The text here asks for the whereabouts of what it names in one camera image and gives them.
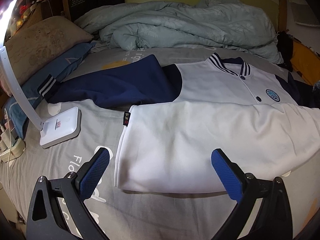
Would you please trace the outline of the white navy varsity jacket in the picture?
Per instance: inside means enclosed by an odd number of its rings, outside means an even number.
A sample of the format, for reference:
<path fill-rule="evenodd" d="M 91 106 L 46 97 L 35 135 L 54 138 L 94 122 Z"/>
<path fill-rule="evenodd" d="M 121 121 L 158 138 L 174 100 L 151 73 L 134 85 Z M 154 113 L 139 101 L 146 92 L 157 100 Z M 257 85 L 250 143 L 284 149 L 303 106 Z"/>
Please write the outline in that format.
<path fill-rule="evenodd" d="M 291 80 L 242 58 L 161 67 L 149 55 L 38 88 L 48 103 L 92 100 L 127 107 L 114 168 L 126 191 L 211 193 L 226 185 L 212 166 L 221 149 L 243 171 L 272 179 L 319 151 L 319 109 L 298 101 Z"/>

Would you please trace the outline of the grey printed bed sheet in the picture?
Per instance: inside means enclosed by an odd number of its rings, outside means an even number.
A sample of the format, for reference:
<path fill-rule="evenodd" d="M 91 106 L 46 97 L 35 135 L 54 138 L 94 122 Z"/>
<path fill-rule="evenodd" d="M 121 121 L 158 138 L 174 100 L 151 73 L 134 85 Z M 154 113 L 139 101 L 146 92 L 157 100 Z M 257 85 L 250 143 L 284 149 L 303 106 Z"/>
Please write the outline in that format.
<path fill-rule="evenodd" d="M 163 66 L 172 63 L 199 62 L 212 53 L 221 58 L 241 57 L 266 72 L 287 76 L 285 70 L 261 58 L 220 48 L 103 50 L 89 54 L 71 77 L 115 67 L 155 55 Z M 27 218 L 29 203 L 39 176 L 61 178 L 77 171 L 98 146 L 116 151 L 123 130 L 123 113 L 97 107 L 91 100 L 37 107 L 38 114 L 49 118 L 57 111 L 78 107 L 81 110 L 79 135 L 59 145 L 44 149 L 40 134 L 29 124 L 24 153 L 9 164 L 1 164 L 1 211 L 16 222 Z M 235 202 L 218 192 L 202 195 L 126 193 L 113 185 L 110 164 L 86 205 L 98 225 L 110 239 L 210 239 L 231 213 Z M 319 210 L 319 155 L 284 178 L 293 217 L 293 233 L 299 234 Z"/>

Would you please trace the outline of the white power strip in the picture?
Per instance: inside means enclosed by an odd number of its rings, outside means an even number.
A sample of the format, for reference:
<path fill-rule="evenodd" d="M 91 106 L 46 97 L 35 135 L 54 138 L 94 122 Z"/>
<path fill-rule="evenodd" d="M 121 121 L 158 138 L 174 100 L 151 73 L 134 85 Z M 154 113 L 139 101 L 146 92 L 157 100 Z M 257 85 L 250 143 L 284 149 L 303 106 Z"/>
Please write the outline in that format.
<path fill-rule="evenodd" d="M 25 143 L 17 135 L 15 128 L 1 125 L 1 162 L 7 163 L 17 159 L 24 151 Z"/>

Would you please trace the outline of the blue folded garment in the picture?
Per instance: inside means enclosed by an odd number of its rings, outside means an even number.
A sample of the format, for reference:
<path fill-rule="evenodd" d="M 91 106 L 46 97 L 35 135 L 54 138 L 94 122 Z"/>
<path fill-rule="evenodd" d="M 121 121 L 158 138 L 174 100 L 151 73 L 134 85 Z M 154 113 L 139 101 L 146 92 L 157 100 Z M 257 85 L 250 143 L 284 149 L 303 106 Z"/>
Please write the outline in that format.
<path fill-rule="evenodd" d="M 33 108 L 37 108 L 43 97 L 38 93 L 40 85 L 52 76 L 56 81 L 62 81 L 80 65 L 95 43 L 80 43 L 67 50 L 53 61 L 49 62 L 23 85 L 22 90 Z M 26 114 L 22 111 L 14 97 L 10 97 L 5 103 L 5 109 L 14 124 L 18 137 L 24 139 L 26 133 Z"/>

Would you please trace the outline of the beige patterned pillow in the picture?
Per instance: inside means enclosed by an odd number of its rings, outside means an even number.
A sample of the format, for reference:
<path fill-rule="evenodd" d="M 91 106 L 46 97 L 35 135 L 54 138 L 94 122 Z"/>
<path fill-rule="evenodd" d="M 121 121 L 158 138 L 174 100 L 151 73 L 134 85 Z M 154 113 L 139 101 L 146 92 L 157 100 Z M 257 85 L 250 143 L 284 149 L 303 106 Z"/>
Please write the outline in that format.
<path fill-rule="evenodd" d="M 16 79 L 23 85 L 50 61 L 92 39 L 93 35 L 68 19 L 53 16 L 19 31 L 4 45 Z"/>

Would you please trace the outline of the black garment pile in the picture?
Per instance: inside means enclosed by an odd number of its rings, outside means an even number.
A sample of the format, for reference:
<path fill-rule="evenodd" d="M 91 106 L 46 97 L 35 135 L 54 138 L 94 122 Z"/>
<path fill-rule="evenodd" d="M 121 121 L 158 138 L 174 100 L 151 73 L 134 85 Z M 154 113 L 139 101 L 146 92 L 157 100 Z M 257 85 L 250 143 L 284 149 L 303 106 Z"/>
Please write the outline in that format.
<path fill-rule="evenodd" d="M 285 31 L 280 31 L 277 33 L 277 40 L 277 49 L 283 59 L 283 63 L 279 66 L 287 69 L 289 72 L 293 72 L 291 63 L 291 59 L 293 57 L 293 39 Z"/>

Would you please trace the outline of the pale green quilt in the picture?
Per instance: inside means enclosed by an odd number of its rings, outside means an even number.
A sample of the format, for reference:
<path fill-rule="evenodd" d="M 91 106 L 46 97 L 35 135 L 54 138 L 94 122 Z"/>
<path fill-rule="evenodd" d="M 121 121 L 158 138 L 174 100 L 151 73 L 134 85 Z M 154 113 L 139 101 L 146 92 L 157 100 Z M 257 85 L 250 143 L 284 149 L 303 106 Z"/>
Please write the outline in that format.
<path fill-rule="evenodd" d="M 98 33 L 108 48 L 218 47 L 283 62 L 267 14 L 240 0 L 105 5 L 85 13 L 75 24 L 90 34 Z"/>

